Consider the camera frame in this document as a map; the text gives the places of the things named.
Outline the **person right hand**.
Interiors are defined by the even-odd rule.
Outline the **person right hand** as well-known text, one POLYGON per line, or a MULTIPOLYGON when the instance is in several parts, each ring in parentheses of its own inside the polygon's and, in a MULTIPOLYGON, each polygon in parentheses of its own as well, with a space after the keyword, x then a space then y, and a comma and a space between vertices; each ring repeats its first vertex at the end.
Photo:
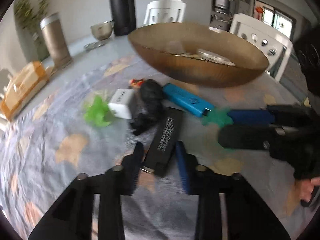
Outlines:
POLYGON ((303 200, 305 202, 310 202, 311 197, 312 197, 312 192, 313 189, 316 186, 319 186, 320 184, 320 178, 316 177, 316 178, 312 178, 310 179, 306 179, 306 180, 299 180, 296 185, 298 188, 298 195, 299 195, 299 199, 303 200))

